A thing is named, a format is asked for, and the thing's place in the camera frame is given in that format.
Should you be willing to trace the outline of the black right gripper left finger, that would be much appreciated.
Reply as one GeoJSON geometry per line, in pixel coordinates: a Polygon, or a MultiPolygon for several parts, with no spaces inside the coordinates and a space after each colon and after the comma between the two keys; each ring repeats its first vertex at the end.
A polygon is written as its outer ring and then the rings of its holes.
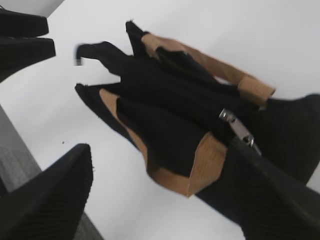
{"type": "Polygon", "coordinates": [[[93,182],[91,148],[79,143],[0,200],[2,240],[72,240],[93,182]]]}

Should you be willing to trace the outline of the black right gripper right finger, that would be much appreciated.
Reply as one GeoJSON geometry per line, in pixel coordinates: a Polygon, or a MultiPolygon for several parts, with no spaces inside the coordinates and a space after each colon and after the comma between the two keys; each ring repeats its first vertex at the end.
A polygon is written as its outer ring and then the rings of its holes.
{"type": "Polygon", "coordinates": [[[320,194],[238,139],[229,146],[231,186],[247,240],[318,240],[320,194]]]}

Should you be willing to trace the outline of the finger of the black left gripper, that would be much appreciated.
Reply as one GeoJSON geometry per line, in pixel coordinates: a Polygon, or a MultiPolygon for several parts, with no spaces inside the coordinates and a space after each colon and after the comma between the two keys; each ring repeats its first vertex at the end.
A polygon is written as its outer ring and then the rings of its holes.
{"type": "Polygon", "coordinates": [[[56,56],[50,38],[0,38],[0,81],[14,73],[56,56]]]}
{"type": "Polygon", "coordinates": [[[34,38],[49,33],[47,18],[0,9],[0,35],[5,37],[34,38]]]}

